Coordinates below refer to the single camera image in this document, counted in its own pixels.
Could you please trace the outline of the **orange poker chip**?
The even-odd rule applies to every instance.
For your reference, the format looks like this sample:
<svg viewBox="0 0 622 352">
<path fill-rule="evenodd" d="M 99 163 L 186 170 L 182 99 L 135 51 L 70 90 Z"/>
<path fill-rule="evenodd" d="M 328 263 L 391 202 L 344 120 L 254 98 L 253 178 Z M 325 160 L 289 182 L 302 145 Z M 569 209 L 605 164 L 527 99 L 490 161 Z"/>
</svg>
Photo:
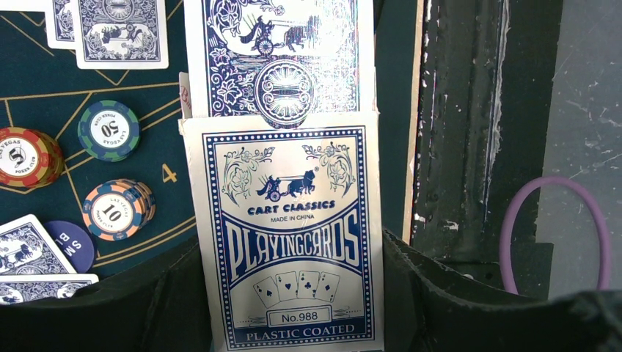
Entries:
<svg viewBox="0 0 622 352">
<path fill-rule="evenodd" d="M 65 165 L 58 142 L 38 130 L 1 129 L 1 183 L 39 188 L 58 179 Z"/>
</svg>

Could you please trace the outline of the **blue playing card deck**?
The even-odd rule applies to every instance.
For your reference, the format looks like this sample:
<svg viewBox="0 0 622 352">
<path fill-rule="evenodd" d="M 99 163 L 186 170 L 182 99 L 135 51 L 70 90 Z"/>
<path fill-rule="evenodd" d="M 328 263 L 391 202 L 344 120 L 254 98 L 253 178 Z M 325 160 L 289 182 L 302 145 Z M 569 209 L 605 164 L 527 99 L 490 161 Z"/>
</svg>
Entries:
<svg viewBox="0 0 622 352">
<path fill-rule="evenodd" d="M 294 129 L 209 117 L 180 75 L 214 351 L 385 351 L 376 82 Z"/>
</svg>

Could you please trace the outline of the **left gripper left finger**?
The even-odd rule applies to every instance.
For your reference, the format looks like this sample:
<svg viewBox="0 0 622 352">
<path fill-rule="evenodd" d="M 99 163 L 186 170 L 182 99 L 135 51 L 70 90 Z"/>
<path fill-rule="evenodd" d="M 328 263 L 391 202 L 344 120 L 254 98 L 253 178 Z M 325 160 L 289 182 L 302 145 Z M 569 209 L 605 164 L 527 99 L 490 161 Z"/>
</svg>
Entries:
<svg viewBox="0 0 622 352">
<path fill-rule="evenodd" d="M 1 307 L 2 351 L 209 351 L 198 240 L 78 290 Z"/>
</svg>

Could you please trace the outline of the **blue backed playing card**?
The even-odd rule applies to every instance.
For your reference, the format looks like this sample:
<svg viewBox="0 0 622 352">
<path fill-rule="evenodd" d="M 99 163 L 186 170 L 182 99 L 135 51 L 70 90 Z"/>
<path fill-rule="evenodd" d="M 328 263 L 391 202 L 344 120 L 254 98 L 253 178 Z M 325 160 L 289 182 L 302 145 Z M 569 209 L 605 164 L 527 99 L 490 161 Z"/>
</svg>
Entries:
<svg viewBox="0 0 622 352">
<path fill-rule="evenodd" d="M 70 298 L 99 281 L 96 274 L 32 274 L 1 276 L 1 305 L 43 298 Z"/>
<path fill-rule="evenodd" d="M 73 16 L 70 0 L 47 0 L 45 30 L 50 48 L 74 49 Z"/>
<path fill-rule="evenodd" d="M 79 68 L 169 67 L 164 0 L 78 0 L 70 10 Z"/>
<path fill-rule="evenodd" d="M 375 108 L 371 1 L 186 1 L 184 15 L 194 117 L 294 128 Z"/>
<path fill-rule="evenodd" d="M 33 214 L 1 225 L 1 274 L 74 274 L 76 270 Z"/>
</svg>

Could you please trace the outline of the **teal poker chip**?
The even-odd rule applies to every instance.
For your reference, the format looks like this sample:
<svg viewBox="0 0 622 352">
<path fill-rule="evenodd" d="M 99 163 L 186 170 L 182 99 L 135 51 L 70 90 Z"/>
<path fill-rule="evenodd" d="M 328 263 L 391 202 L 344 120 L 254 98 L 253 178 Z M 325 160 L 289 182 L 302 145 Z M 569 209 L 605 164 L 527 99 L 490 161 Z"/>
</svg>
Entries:
<svg viewBox="0 0 622 352">
<path fill-rule="evenodd" d="M 91 156 L 117 162 L 138 147 L 140 131 L 138 118 L 126 105 L 115 100 L 100 100 L 81 115 L 77 136 Z"/>
</svg>

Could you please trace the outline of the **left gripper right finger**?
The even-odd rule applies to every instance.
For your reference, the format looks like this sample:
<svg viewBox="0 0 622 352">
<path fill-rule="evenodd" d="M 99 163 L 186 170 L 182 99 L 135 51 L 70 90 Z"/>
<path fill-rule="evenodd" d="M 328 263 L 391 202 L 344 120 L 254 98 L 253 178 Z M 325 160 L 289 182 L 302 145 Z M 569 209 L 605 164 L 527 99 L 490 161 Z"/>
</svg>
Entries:
<svg viewBox="0 0 622 352">
<path fill-rule="evenodd" d="M 619 351 L 621 293 L 539 301 L 469 279 L 383 233 L 387 351 Z"/>
</svg>

